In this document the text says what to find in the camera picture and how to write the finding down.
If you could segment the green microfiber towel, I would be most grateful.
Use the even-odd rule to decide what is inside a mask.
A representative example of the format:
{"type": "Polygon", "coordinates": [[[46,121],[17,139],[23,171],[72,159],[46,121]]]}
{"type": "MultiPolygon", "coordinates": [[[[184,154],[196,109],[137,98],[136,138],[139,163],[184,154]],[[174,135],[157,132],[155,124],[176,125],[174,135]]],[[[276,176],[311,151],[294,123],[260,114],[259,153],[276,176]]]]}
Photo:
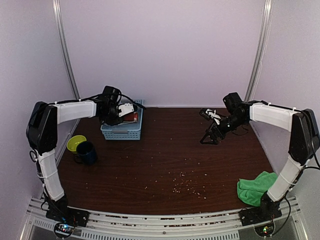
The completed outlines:
{"type": "Polygon", "coordinates": [[[261,197],[275,183],[277,177],[275,172],[263,171],[253,180],[240,178],[236,185],[238,198],[247,205],[259,207],[261,197]]]}

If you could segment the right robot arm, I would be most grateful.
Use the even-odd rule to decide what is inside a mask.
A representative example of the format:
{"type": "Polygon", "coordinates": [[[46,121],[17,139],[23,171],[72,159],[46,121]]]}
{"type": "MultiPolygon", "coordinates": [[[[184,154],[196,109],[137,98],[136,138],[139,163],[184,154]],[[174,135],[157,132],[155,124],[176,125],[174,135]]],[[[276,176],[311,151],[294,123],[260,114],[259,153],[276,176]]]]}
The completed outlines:
{"type": "Polygon", "coordinates": [[[210,122],[200,140],[203,145],[218,145],[228,133],[250,124],[276,171],[275,182],[264,191],[256,210],[259,220],[268,220],[280,202],[298,183],[310,160],[317,159],[320,131],[310,108],[297,109],[263,100],[244,101],[236,92],[223,98],[227,115],[202,108],[201,117],[210,122]]]}

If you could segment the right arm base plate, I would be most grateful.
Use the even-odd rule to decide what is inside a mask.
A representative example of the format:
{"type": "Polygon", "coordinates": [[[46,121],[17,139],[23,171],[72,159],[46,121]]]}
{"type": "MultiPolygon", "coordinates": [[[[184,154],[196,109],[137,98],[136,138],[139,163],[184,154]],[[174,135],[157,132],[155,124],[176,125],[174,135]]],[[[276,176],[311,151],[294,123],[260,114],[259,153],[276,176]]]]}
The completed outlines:
{"type": "Polygon", "coordinates": [[[240,210],[238,214],[243,227],[271,221],[274,218],[282,216],[282,212],[280,210],[264,214],[259,207],[244,208],[240,210]]]}

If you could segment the dark red towel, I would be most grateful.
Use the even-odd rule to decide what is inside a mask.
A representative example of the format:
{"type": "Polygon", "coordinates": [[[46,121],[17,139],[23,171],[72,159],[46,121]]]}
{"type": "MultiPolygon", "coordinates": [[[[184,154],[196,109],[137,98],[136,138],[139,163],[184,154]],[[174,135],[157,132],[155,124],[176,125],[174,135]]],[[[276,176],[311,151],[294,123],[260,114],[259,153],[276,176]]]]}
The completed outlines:
{"type": "Polygon", "coordinates": [[[139,114],[137,111],[126,114],[123,117],[123,121],[128,123],[136,123],[138,120],[139,120],[139,114]]]}

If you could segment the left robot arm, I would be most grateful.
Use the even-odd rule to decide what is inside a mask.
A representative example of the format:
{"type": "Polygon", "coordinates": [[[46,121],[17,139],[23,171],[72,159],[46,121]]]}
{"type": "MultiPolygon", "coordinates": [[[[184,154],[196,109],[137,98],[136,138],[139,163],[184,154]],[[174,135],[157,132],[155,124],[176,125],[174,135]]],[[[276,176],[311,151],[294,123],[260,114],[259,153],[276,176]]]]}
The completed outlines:
{"type": "Polygon", "coordinates": [[[116,126],[124,121],[126,115],[145,109],[144,105],[130,97],[127,98],[128,103],[121,103],[123,97],[125,95],[118,88],[105,86],[102,93],[87,98],[52,103],[38,101],[34,105],[26,128],[31,147],[29,155],[36,164],[49,211],[61,222],[69,221],[72,211],[68,207],[56,163],[58,125],[97,117],[101,124],[116,126]]]}

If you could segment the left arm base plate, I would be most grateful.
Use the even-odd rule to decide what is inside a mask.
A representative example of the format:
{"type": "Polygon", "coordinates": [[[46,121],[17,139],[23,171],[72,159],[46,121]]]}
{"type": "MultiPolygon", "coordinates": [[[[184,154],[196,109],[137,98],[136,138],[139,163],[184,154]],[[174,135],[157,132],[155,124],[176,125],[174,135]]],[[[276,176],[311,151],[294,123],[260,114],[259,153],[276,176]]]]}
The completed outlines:
{"type": "Polygon", "coordinates": [[[87,222],[90,216],[90,213],[86,210],[80,210],[75,208],[67,208],[66,213],[62,213],[61,211],[49,209],[46,212],[46,218],[66,223],[75,227],[86,227],[87,222]]]}

